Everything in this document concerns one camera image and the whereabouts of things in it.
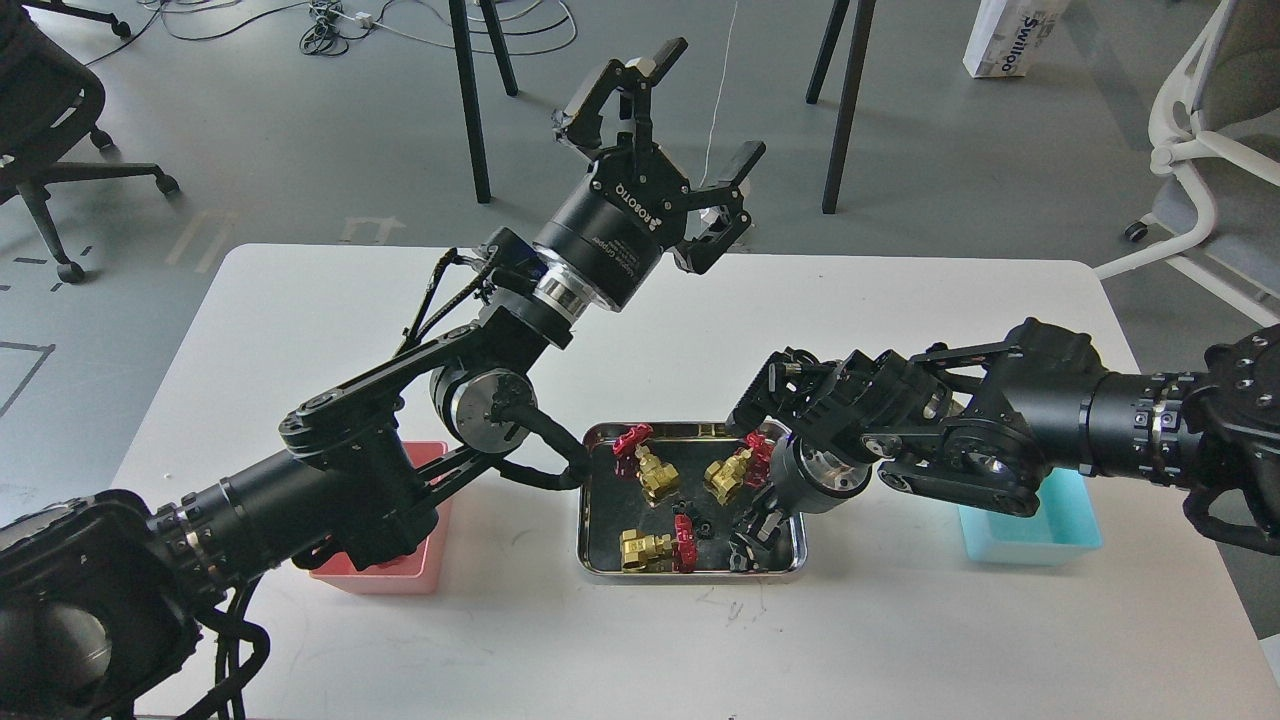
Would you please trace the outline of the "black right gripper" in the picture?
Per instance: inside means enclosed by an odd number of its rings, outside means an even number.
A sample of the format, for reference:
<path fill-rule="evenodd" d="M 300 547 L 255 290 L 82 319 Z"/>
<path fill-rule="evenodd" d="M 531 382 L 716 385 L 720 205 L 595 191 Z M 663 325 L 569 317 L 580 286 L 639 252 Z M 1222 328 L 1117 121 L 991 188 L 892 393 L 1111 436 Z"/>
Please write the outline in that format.
<path fill-rule="evenodd" d="M 774 551 L 790 516 L 828 512 L 860 495 L 870 482 L 870 462 L 845 462 L 803 439 L 786 439 L 773 451 L 765 486 L 765 507 L 745 512 L 745 536 L 728 539 L 728 571 L 758 571 L 755 550 Z"/>

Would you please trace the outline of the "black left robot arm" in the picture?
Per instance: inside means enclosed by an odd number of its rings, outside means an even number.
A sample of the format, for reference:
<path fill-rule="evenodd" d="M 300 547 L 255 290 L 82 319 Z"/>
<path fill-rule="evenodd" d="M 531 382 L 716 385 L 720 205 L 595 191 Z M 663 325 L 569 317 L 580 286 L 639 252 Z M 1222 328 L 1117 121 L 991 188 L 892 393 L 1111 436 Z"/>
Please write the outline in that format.
<path fill-rule="evenodd" d="M 605 63 L 557 115 L 588 173 L 532 242 L 504 228 L 468 259 L 474 322 L 429 340 L 449 307 L 419 311 L 389 361 L 282 420 L 280 452 L 178 502 L 109 489 L 4 527 L 3 716 L 131 719 L 211 632 L 215 679 L 186 717 L 242 719 L 270 655 L 246 618 L 266 571 L 408 556 L 484 471 L 581 487 L 589 452 L 540 410 L 530 369 L 589 306 L 622 310 L 666 252 L 703 274 L 751 223 L 741 186 L 763 142 L 696 187 L 653 138 L 652 91 L 687 45 Z"/>

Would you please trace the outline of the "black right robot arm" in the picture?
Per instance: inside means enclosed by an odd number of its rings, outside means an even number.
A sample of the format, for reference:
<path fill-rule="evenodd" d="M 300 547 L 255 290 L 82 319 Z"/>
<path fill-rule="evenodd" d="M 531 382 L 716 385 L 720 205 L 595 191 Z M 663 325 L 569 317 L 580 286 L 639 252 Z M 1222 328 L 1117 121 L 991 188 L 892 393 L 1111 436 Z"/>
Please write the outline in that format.
<path fill-rule="evenodd" d="M 1004 340 L 904 357 L 772 354 L 726 427 L 788 436 L 733 524 L 749 557 L 785 523 L 827 512 L 878 475 L 890 488 L 1029 518 L 1055 468 L 1187 492 L 1206 538 L 1276 555 L 1277 328 L 1204 352 L 1203 372 L 1107 369 L 1088 334 L 1027 318 Z"/>

